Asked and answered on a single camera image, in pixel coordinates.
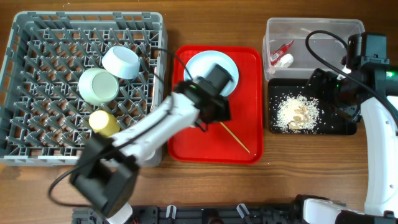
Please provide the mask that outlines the wooden chopstick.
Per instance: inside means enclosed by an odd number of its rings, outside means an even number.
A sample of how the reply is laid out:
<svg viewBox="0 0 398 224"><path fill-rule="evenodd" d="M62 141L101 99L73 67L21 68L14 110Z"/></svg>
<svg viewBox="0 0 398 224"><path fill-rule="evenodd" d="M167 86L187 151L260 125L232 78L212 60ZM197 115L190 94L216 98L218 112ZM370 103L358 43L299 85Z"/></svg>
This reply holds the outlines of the wooden chopstick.
<svg viewBox="0 0 398 224"><path fill-rule="evenodd" d="M250 150L242 143L242 141L223 123L220 122L220 125L234 138L235 141L239 143L239 145L247 152L250 153Z"/></svg>

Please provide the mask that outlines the large light blue plate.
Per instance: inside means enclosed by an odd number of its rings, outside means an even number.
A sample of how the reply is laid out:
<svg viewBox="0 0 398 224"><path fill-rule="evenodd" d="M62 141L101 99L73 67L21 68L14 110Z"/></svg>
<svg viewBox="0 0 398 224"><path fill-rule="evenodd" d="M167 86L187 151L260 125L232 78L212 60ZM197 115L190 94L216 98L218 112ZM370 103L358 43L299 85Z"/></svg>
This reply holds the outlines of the large light blue plate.
<svg viewBox="0 0 398 224"><path fill-rule="evenodd" d="M187 69L184 70L183 74L184 80L205 77L215 64L223 67L232 76L233 81L228 82L221 92L222 96L229 96L238 85L239 72L232 58L222 52L207 50L194 55L186 64Z"/></svg>

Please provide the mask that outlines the rice and food scraps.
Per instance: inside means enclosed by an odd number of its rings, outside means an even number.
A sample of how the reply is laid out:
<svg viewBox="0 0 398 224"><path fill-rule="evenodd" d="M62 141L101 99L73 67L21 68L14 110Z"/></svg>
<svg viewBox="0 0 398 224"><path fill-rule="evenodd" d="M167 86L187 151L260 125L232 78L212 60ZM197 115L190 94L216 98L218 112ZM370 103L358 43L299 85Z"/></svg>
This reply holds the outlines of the rice and food scraps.
<svg viewBox="0 0 398 224"><path fill-rule="evenodd" d="M271 125L283 133L314 131L320 120L319 101L301 94L276 97Z"/></svg>

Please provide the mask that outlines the white paper napkin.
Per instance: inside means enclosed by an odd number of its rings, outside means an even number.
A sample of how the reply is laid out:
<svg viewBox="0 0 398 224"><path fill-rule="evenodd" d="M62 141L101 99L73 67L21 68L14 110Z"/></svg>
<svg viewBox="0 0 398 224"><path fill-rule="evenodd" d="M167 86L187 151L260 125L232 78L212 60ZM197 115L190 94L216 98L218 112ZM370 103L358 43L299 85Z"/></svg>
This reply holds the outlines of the white paper napkin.
<svg viewBox="0 0 398 224"><path fill-rule="evenodd" d="M274 65L276 68L288 68L294 62L294 57L292 54L285 54L282 56L277 63Z"/></svg>

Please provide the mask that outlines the red snack wrapper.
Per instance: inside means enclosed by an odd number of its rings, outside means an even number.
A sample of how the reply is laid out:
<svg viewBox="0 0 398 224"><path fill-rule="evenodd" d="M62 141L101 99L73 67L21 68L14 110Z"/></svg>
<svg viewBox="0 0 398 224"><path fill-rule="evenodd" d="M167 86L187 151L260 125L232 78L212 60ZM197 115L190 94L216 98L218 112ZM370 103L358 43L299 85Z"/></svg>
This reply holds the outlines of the red snack wrapper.
<svg viewBox="0 0 398 224"><path fill-rule="evenodd" d="M288 44L281 45L276 51L270 54L271 65L275 65L291 48L294 41L290 41Z"/></svg>

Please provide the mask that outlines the small light blue bowl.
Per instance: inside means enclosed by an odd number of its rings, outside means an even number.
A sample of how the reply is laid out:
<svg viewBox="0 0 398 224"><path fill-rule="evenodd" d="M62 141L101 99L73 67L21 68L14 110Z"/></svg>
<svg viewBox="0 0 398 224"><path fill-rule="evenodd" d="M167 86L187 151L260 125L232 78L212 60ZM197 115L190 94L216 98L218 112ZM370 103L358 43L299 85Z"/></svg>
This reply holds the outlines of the small light blue bowl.
<svg viewBox="0 0 398 224"><path fill-rule="evenodd" d="M111 47L101 62L105 70L118 78L132 80L139 75L139 56L129 48Z"/></svg>

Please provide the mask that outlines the yellow plastic cup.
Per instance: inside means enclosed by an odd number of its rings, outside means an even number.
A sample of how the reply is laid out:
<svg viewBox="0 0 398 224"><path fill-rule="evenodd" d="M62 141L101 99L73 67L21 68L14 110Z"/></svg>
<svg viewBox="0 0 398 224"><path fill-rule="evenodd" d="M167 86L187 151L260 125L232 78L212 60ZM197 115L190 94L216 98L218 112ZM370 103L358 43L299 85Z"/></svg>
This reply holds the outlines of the yellow plastic cup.
<svg viewBox="0 0 398 224"><path fill-rule="evenodd" d="M117 124L117 119L103 110L90 114L88 122L95 133L106 138L120 132L121 129Z"/></svg>

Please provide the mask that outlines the green saucer bowl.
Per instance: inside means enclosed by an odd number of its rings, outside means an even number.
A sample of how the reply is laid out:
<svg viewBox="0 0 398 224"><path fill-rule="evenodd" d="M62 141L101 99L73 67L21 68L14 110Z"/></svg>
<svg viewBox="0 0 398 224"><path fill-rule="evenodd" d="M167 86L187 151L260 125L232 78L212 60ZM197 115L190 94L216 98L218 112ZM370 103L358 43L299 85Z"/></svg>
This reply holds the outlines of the green saucer bowl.
<svg viewBox="0 0 398 224"><path fill-rule="evenodd" d="M89 68L80 76L78 90L87 103L99 106L115 99L119 91L119 82L105 69Z"/></svg>

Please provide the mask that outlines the white plastic fork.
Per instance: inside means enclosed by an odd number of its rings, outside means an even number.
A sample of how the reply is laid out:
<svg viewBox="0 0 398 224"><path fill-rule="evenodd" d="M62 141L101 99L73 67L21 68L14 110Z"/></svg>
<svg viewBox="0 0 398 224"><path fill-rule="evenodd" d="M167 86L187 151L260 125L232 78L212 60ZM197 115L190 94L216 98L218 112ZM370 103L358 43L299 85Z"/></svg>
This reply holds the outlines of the white plastic fork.
<svg viewBox="0 0 398 224"><path fill-rule="evenodd" d="M150 112L153 112L156 109L156 103L157 103L157 83L158 83L158 78L157 78L157 69L154 69L153 72L153 88L152 88L152 104L150 107Z"/></svg>

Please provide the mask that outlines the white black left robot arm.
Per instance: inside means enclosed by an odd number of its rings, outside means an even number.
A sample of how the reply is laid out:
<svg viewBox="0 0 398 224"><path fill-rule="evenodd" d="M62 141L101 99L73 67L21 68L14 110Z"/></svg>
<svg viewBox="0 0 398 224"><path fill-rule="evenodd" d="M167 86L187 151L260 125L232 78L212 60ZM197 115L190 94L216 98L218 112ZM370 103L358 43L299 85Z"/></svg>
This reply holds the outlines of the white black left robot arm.
<svg viewBox="0 0 398 224"><path fill-rule="evenodd" d="M70 183L108 223L126 223L142 163L172 136L199 123L230 119L221 92L230 80L179 82L157 110L111 138L94 135L85 146Z"/></svg>

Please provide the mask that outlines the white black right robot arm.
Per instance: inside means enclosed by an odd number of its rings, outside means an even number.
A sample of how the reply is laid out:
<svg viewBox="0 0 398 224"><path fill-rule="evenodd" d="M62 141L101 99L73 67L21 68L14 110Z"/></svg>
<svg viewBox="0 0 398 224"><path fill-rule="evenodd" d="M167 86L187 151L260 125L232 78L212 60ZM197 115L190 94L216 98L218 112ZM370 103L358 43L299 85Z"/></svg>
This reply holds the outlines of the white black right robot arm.
<svg viewBox="0 0 398 224"><path fill-rule="evenodd" d="M293 216L301 223L397 223L397 117L366 88L397 108L397 71L390 66L362 68L339 79L316 69L305 93L339 110L358 103L368 147L368 190L364 211L348 209L329 199L299 197Z"/></svg>

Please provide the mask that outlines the black waste tray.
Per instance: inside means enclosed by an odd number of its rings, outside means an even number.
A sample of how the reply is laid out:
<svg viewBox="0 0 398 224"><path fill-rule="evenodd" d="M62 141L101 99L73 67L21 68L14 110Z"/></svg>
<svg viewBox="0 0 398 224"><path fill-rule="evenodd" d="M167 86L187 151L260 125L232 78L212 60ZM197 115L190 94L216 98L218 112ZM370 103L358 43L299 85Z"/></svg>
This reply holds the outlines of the black waste tray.
<svg viewBox="0 0 398 224"><path fill-rule="evenodd" d="M320 120L314 131L299 133L283 133L271 125L271 119L275 113L271 111L272 106L276 105L276 97L282 95L303 94L306 79L283 79L274 78L268 82L268 107L269 107L269 129L274 134L337 134L353 135L357 132L357 124L350 122L341 116L333 113L329 108L319 102Z"/></svg>

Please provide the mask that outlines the grey dishwasher rack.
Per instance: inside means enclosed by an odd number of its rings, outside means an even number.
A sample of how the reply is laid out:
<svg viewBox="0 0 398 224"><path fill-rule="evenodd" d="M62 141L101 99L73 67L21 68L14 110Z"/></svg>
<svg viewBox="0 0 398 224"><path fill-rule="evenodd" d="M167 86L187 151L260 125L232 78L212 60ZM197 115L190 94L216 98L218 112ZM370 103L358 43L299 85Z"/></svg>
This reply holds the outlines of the grey dishwasher rack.
<svg viewBox="0 0 398 224"><path fill-rule="evenodd" d="M78 80L100 68L114 46L139 56L139 75L120 79L118 95L100 109L121 129L150 113L153 72L163 99L167 31L157 12L18 13L1 68L1 162L9 166L73 165L92 135L97 107L83 100Z"/></svg>

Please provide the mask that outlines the red plastic serving tray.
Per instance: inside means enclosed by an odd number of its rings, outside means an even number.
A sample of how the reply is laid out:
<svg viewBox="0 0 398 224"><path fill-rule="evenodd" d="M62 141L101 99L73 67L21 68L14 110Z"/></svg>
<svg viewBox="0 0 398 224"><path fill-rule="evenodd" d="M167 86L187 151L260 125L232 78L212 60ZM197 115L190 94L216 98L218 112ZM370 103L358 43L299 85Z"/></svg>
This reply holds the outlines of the red plastic serving tray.
<svg viewBox="0 0 398 224"><path fill-rule="evenodd" d="M168 141L169 154L178 161L249 165L263 155L262 58L254 48L219 45L184 45L176 51L172 84L184 80L187 62L196 54L215 50L235 62L239 81L227 96L231 120L223 123L250 150L247 153L220 125L211 123L207 131L186 128Z"/></svg>

